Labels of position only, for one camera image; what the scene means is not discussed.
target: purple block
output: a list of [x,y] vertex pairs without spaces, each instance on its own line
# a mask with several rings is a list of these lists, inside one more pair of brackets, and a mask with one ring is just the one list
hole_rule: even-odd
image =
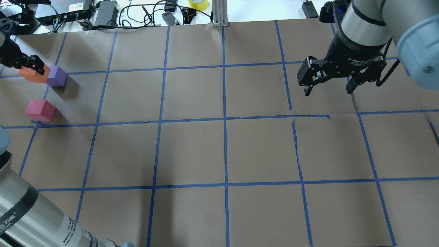
[[67,73],[59,66],[49,66],[50,73],[47,77],[46,84],[51,87],[63,87],[67,80]]

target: foam cube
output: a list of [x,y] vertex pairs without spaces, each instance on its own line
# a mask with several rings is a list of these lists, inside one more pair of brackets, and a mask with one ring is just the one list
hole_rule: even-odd
[[26,115],[33,118],[35,121],[52,121],[55,114],[56,107],[47,100],[31,100]]
[[47,77],[47,85],[51,87],[63,87],[67,80],[67,73],[64,72],[59,66],[49,66],[50,73]]
[[50,68],[47,65],[44,65],[44,75],[40,75],[37,71],[24,66],[22,66],[22,68],[18,71],[18,74],[25,78],[28,82],[36,83],[46,83],[49,73]]

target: grid square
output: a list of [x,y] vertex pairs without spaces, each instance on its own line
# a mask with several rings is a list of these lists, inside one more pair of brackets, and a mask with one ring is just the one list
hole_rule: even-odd
[[346,92],[346,78],[334,78],[317,85],[310,96],[305,96],[297,81],[302,64],[287,64],[288,86],[295,114],[351,114],[355,113],[352,98]]
[[398,245],[437,245],[439,181],[382,182],[380,185]]
[[93,127],[38,129],[23,178],[40,189],[82,187],[93,132]]
[[224,187],[156,190],[151,246],[225,246],[224,201]]
[[229,182],[298,181],[292,121],[227,121]]
[[291,114],[282,65],[226,69],[227,116]]
[[99,122],[158,120],[163,71],[110,73]]
[[43,191],[40,193],[70,218],[74,219],[76,217],[79,198],[81,197],[80,191]]
[[423,109],[439,109],[438,90],[428,90],[418,85],[414,87],[418,97],[421,99]]
[[375,183],[306,185],[314,246],[391,246]]
[[397,58],[398,57],[398,53],[396,52],[396,44],[395,44],[394,40],[392,40],[391,45],[389,46],[389,50],[387,51],[386,57],[387,58]]
[[111,70],[163,68],[166,36],[167,27],[119,29]]
[[10,142],[7,150],[12,154],[11,168],[18,174],[22,167],[27,148],[29,147],[33,129],[10,129],[7,130],[7,133],[9,134]]
[[46,85],[30,83],[23,78],[0,80],[0,116],[4,126],[28,126],[31,118],[26,109],[33,99],[43,99]]
[[274,21],[233,22],[224,29],[226,63],[281,62],[281,48]]
[[67,34],[58,66],[67,73],[106,71],[114,35],[114,30]]
[[105,74],[67,76],[64,87],[52,88],[47,100],[57,111],[48,124],[93,124],[96,122]]
[[439,176],[439,147],[423,113],[361,118],[380,178]]
[[278,21],[285,61],[303,61],[307,56],[322,59],[334,38],[331,25],[319,19]]
[[168,70],[165,90],[164,120],[223,117],[221,68]]
[[436,135],[439,136],[439,113],[428,113],[427,117],[435,129]]
[[150,189],[86,191],[79,224],[99,240],[146,246],[150,204]]
[[167,67],[220,65],[223,42],[220,28],[212,24],[171,26]]
[[230,246],[308,246],[300,185],[229,187]]
[[157,184],[224,183],[222,121],[163,123]]
[[[37,55],[47,65],[54,65],[58,58],[64,33],[20,35],[16,43],[20,50],[30,55]],[[17,76],[18,69],[5,67],[1,76]]]
[[[389,62],[381,78],[392,64],[393,62]],[[422,104],[416,87],[404,66],[400,65],[381,87],[377,87],[376,83],[366,83],[358,87],[353,94],[362,112],[420,110]]]
[[295,122],[305,180],[374,178],[356,115],[299,117]]
[[157,128],[158,124],[100,126],[87,187],[152,185]]

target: yellow tape roll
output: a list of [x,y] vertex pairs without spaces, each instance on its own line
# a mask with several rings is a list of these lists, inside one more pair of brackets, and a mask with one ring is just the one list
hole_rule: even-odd
[[208,0],[189,0],[189,7],[198,9],[199,11],[205,11],[209,7]]

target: orange block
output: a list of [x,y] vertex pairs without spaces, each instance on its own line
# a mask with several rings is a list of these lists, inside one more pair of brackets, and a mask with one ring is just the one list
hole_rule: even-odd
[[40,75],[37,71],[26,68],[22,66],[22,68],[18,71],[18,74],[25,78],[28,82],[37,82],[37,83],[46,83],[47,77],[49,76],[50,68],[47,65],[44,65],[44,75]]

